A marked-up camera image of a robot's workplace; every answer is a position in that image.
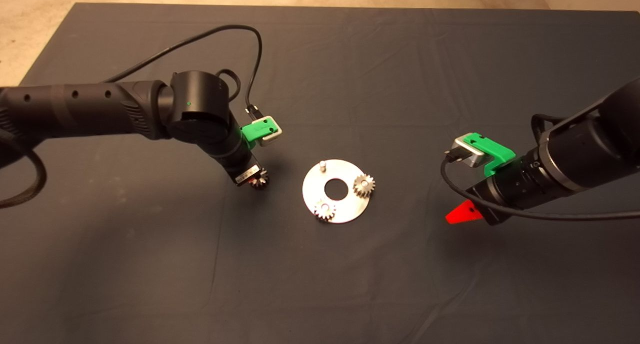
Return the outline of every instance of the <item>circular metal plate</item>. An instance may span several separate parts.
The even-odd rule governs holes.
[[[324,200],[335,205],[335,215],[328,220],[329,223],[345,223],[356,219],[369,203],[369,198],[360,198],[354,193],[354,180],[364,173],[346,160],[328,159],[324,163],[324,171],[318,163],[309,169],[302,182],[302,198],[306,207],[313,213],[316,203]],[[347,196],[342,200],[334,201],[325,193],[325,185],[332,179],[342,180],[349,188]]]

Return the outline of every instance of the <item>green mount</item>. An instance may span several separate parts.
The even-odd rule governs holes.
[[[245,140],[249,143],[249,148],[253,149],[256,142],[268,135],[272,135],[279,131],[278,125],[270,117],[265,117],[260,121],[256,121],[240,128]]]
[[[484,176],[487,177],[494,175],[498,168],[511,162],[516,157],[516,153],[514,153],[514,151],[498,142],[494,142],[491,139],[480,135],[480,133],[471,133],[462,140],[466,144],[469,144],[470,146],[473,146],[474,148],[493,157],[491,162],[484,165]]]

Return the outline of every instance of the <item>dark gray fabric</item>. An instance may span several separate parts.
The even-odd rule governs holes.
[[[638,221],[449,226],[462,200],[438,171],[458,135],[524,153],[531,114],[572,114],[640,75],[637,12],[80,3],[23,84],[103,80],[225,23],[264,35],[252,98],[284,129],[255,151],[269,189],[235,188],[177,141],[44,142],[42,194],[0,211],[0,342],[638,342]],[[255,49],[219,34],[131,79],[231,68],[246,84]],[[325,158],[377,181],[352,223],[322,225],[302,202]],[[0,194],[31,176],[25,160],[3,169]],[[539,209],[637,208],[638,185]]]

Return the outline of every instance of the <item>gear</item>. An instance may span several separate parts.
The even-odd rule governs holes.
[[[353,191],[361,198],[368,198],[376,188],[376,181],[370,175],[360,175],[353,182]]]
[[[255,189],[263,189],[269,184],[269,175],[266,169],[263,169],[256,177],[249,179],[249,184]]]
[[[315,205],[313,214],[315,214],[318,219],[327,222],[336,215],[336,205],[321,200]]]

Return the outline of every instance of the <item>black cable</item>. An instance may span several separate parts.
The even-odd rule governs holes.
[[[601,213],[601,214],[547,214],[529,212],[527,210],[515,209],[510,207],[504,207],[496,203],[489,202],[478,196],[474,196],[468,193],[464,189],[451,182],[451,179],[447,175],[447,164],[454,162],[457,158],[445,158],[440,165],[440,175],[444,182],[456,193],[460,194],[464,198],[470,199],[477,205],[503,212],[505,214],[513,215],[515,217],[524,217],[530,219],[540,219],[541,221],[566,221],[566,222],[587,222],[587,221],[612,221],[616,219],[637,219],[640,218],[640,211],[632,212],[614,212],[614,213]]]
[[[252,105],[249,101],[249,96],[251,94],[251,88],[254,86],[254,80],[256,79],[256,74],[258,73],[258,68],[260,67],[260,61],[262,60],[262,55],[263,55],[263,38],[260,35],[260,32],[258,32],[258,30],[256,28],[253,28],[249,25],[243,25],[243,24],[228,24],[228,25],[221,25],[219,27],[216,28],[211,28],[210,30],[206,30],[205,32],[202,32],[200,34],[194,35],[192,37],[188,37],[186,39],[183,39],[182,41],[170,46],[169,48],[166,48],[154,55],[152,55],[151,57],[143,60],[142,62],[135,64],[134,66],[131,66],[128,69],[125,69],[124,71],[122,71],[121,73],[118,73],[114,76],[111,76],[110,78],[107,78],[106,80],[104,80],[104,83],[111,83],[111,82],[116,82],[118,80],[121,80],[122,78],[125,78],[126,76],[130,76],[133,73],[136,73],[137,71],[139,71],[140,69],[148,66],[149,64],[151,64],[152,62],[158,60],[159,58],[163,57],[164,55],[167,55],[171,52],[173,52],[174,50],[181,48],[182,46],[186,46],[187,44],[193,43],[195,41],[198,41],[199,39],[202,39],[204,37],[207,37],[208,35],[214,34],[214,33],[218,33],[218,32],[222,32],[223,30],[230,30],[230,29],[240,29],[240,30],[249,30],[250,32],[253,32],[256,35],[256,39],[258,39],[258,55],[256,56],[255,59],[255,65],[253,67],[253,73],[251,74],[251,78],[249,80],[249,85],[247,86],[246,89],[246,94],[244,97],[244,101],[246,103],[246,107],[247,109],[249,109]]]
[[[38,155],[32,149],[20,144],[15,135],[7,132],[6,130],[0,129],[0,143],[6,144],[18,153],[29,158],[29,160],[36,168],[36,179],[34,180],[33,184],[20,194],[16,194],[11,198],[0,201],[0,209],[2,209],[14,207],[37,196],[47,182],[47,171]]]
[[[544,133],[544,131],[547,130],[545,128],[545,122],[549,122],[553,125],[557,125],[558,123],[564,120],[565,118],[562,118],[562,117],[554,117],[554,116],[549,116],[547,114],[539,114],[539,113],[531,116],[531,130],[533,131],[533,137],[535,138],[535,141],[539,142],[540,137],[542,136],[542,133]]]
[[[235,92],[233,92],[233,94],[229,96],[229,101],[233,101],[238,96],[238,94],[240,94],[240,77],[238,77],[238,75],[234,71],[231,71],[231,69],[228,68],[220,69],[215,73],[216,76],[220,76],[221,74],[230,76],[231,79],[233,79],[233,81],[235,82]]]

